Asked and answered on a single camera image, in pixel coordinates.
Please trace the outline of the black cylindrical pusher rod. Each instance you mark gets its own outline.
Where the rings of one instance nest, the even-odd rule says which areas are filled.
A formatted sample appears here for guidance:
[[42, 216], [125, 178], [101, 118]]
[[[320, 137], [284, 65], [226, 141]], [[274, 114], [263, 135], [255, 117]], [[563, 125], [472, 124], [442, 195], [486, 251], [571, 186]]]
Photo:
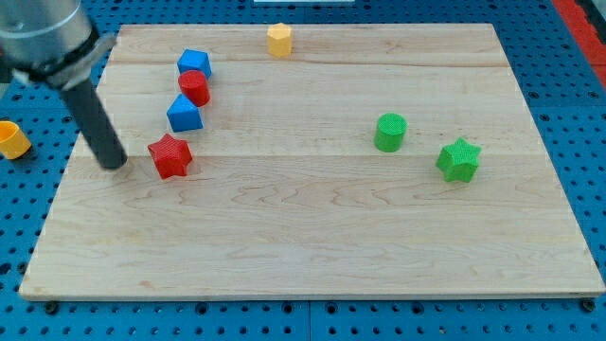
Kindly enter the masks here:
[[127, 154], [100, 102], [94, 84], [86, 79], [61, 91], [60, 97], [99, 165], [105, 170], [117, 170], [124, 166]]

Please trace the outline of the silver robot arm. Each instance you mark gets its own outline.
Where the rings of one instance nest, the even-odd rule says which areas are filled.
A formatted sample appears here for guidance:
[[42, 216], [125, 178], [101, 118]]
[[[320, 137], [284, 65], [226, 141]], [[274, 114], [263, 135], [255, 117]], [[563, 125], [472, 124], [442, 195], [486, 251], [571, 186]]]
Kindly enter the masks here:
[[57, 91], [106, 170], [124, 166], [127, 154], [90, 76], [115, 44], [79, 0], [1, 0], [1, 50], [13, 77]]

